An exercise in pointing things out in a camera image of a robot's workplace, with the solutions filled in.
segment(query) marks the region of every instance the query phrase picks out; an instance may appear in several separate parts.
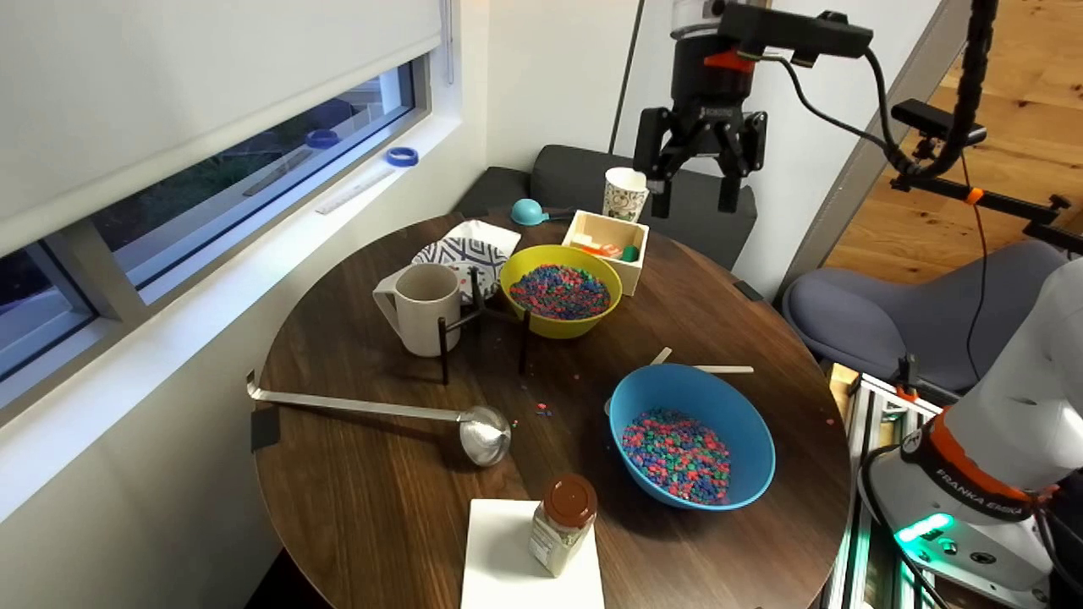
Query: cardboard box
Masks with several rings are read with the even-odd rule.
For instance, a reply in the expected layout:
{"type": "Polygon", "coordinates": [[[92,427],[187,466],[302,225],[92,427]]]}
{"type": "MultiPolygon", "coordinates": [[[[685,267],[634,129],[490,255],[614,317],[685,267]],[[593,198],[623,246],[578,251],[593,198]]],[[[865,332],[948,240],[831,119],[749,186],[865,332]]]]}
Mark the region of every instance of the cardboard box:
{"type": "Polygon", "coordinates": [[[588,208],[574,208],[571,225],[566,231],[566,246],[582,246],[620,272],[623,293],[635,293],[643,261],[648,261],[648,222],[628,222],[588,208]]]}

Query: white mug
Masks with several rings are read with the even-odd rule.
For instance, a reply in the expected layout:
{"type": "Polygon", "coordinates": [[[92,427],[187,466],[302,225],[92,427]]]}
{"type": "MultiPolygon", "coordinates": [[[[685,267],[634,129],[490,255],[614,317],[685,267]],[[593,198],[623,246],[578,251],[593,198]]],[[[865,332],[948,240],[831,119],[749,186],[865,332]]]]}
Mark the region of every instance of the white mug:
{"type": "MultiPolygon", "coordinates": [[[[440,262],[407,262],[381,278],[373,289],[375,306],[399,333],[403,347],[419,357],[440,355],[444,327],[460,320],[456,269],[440,262]]],[[[460,340],[460,332],[448,332],[448,350],[460,340]]]]}
{"type": "Polygon", "coordinates": [[[650,186],[648,174],[628,165],[607,170],[607,198],[602,217],[635,222],[648,205],[650,186]]]}

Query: green light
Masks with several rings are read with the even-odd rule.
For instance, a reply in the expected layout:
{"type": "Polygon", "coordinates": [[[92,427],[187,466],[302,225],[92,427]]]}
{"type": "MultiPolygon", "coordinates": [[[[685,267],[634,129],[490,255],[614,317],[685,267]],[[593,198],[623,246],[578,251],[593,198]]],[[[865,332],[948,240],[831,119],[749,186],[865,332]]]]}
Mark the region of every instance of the green light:
{"type": "Polygon", "coordinates": [[[916,537],[923,537],[923,533],[931,533],[931,532],[941,532],[941,527],[948,527],[948,525],[952,525],[948,515],[931,515],[931,516],[919,516],[919,520],[914,520],[910,527],[898,532],[892,537],[898,537],[899,544],[910,544],[910,540],[916,540],[916,537]]]}

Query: ladle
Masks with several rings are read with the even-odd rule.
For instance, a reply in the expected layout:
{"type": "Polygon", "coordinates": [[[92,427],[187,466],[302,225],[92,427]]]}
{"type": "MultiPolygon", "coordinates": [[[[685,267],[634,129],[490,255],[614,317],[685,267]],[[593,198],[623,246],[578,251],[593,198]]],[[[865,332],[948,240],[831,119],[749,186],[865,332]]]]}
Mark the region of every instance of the ladle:
{"type": "Polygon", "coordinates": [[[365,402],[365,398],[342,398],[342,394],[275,391],[275,387],[253,386],[252,375],[246,375],[246,394],[258,402],[291,402],[291,407],[365,412],[365,414],[456,424],[460,446],[476,466],[490,466],[490,464],[503,461],[503,453],[511,446],[511,424],[499,409],[486,409],[486,407],[426,409],[426,407],[365,402]]]}

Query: round wooden table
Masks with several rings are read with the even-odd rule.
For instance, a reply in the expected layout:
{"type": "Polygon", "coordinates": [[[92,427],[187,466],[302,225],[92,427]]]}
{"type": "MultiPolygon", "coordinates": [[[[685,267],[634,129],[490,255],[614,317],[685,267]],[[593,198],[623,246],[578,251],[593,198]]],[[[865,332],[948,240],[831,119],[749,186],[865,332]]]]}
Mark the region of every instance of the round wooden table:
{"type": "MultiPolygon", "coordinates": [[[[578,471],[598,489],[609,609],[813,604],[831,572],[852,487],[826,378],[784,320],[717,262],[652,234],[635,298],[593,333],[521,337],[514,320],[482,315],[463,324],[444,386],[440,360],[407,355],[379,317],[373,288],[452,222],[407,225],[324,272],[289,315],[258,386],[448,409],[508,407],[511,455],[472,466],[448,424],[259,407],[259,489],[305,579],[331,604],[452,609],[472,496],[541,496],[546,479],[578,471]],[[758,502],[734,515],[671,511],[620,466],[607,439],[607,387],[661,347],[675,347],[671,360],[755,365],[755,375],[729,383],[761,409],[780,446],[776,484],[758,502]]],[[[536,225],[521,246],[562,231],[536,225]]]]}

